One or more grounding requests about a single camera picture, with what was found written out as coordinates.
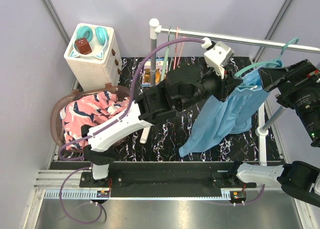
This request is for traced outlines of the pink patterned shorts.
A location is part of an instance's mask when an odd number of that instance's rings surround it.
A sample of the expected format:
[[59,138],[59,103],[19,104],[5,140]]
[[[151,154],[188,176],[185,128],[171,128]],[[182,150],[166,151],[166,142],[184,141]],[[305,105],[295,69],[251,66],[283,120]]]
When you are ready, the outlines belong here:
[[82,126],[95,127],[123,112],[131,97],[125,93],[121,98],[109,90],[72,97],[68,102],[59,104],[57,110],[61,122],[64,144],[83,138]]

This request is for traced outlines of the light blue shorts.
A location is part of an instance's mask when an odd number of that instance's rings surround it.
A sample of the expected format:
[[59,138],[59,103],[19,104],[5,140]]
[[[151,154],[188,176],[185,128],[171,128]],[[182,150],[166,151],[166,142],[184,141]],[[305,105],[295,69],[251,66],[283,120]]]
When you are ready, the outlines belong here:
[[197,116],[187,142],[179,148],[181,157],[190,153],[203,153],[218,145],[229,134],[247,132],[252,116],[268,97],[262,88],[257,70],[246,74],[226,101],[211,96]]

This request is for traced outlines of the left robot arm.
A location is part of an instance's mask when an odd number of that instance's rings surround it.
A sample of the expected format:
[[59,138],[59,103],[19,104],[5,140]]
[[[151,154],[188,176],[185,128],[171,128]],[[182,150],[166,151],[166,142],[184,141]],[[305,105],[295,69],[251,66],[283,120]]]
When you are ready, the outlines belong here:
[[83,125],[88,137],[84,158],[92,163],[90,181],[97,187],[108,182],[109,165],[115,161],[115,143],[128,135],[174,118],[196,103],[215,96],[224,102],[243,80],[225,66],[222,72],[212,67],[182,67],[167,73],[166,79],[132,101],[126,110],[98,126]]

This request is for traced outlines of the mint green hanger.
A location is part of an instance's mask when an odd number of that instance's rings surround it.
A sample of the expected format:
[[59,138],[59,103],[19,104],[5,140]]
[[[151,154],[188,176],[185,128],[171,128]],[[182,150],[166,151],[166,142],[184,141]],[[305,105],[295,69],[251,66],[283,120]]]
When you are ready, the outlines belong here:
[[165,55],[164,55],[164,58],[163,58],[163,65],[162,65],[162,71],[161,71],[161,76],[160,76],[160,81],[162,82],[165,78],[166,78],[166,75],[169,71],[168,69],[168,66],[169,66],[169,53],[170,53],[170,50],[171,50],[171,45],[168,45],[166,47],[166,51],[165,51]]

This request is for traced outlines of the pink wire hanger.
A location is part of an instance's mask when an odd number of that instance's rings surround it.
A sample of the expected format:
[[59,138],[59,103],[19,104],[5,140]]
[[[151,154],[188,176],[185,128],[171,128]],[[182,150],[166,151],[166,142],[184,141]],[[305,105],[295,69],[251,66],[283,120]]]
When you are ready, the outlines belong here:
[[173,70],[175,70],[180,64],[181,55],[184,49],[184,44],[185,44],[184,42],[179,42],[175,45]]

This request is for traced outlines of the teal plastic hanger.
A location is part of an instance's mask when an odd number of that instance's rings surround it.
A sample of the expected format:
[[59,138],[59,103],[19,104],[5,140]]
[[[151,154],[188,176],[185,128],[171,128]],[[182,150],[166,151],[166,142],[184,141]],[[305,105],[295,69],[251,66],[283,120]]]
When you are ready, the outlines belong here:
[[256,62],[254,64],[248,65],[246,67],[244,67],[243,69],[239,70],[238,72],[236,72],[234,75],[239,78],[241,77],[245,72],[247,72],[250,69],[253,68],[257,68],[260,66],[265,66],[265,65],[272,65],[272,66],[280,66],[280,62],[281,62],[281,58],[283,56],[283,54],[285,53],[286,49],[288,48],[288,46],[294,44],[296,45],[299,42],[300,38],[299,37],[295,37],[292,40],[290,40],[289,42],[287,42],[281,49],[280,54],[273,60],[270,61],[262,61],[262,62]]

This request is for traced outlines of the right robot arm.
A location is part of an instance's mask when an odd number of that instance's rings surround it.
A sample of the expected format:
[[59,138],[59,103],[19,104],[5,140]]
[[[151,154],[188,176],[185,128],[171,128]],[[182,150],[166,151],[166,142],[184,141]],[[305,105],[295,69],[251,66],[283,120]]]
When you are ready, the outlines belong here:
[[[278,88],[277,102],[295,110],[312,143],[320,146],[320,70],[308,59],[281,68],[258,69],[262,88],[270,92]],[[278,166],[251,165],[236,162],[227,174],[228,184],[243,183],[280,186],[289,196],[319,207],[320,169],[303,161]]]

